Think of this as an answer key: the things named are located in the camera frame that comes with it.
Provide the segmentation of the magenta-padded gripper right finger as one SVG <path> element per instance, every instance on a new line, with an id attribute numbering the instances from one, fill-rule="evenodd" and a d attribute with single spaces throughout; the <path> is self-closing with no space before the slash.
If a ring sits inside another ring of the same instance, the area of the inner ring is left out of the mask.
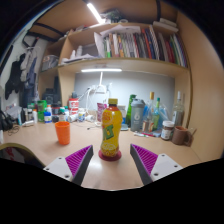
<path id="1" fill-rule="evenodd" d="M 150 184 L 182 169 L 182 166 L 168 155 L 157 155 L 138 145 L 130 145 L 130 154 L 143 185 Z"/>

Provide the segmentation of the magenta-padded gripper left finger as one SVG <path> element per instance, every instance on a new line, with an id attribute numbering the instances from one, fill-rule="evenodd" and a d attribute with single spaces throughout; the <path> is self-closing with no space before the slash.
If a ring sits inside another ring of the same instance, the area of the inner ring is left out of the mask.
<path id="1" fill-rule="evenodd" d="M 44 170 L 81 185 L 92 156 L 93 146 L 89 145 L 67 157 L 57 157 Z"/>

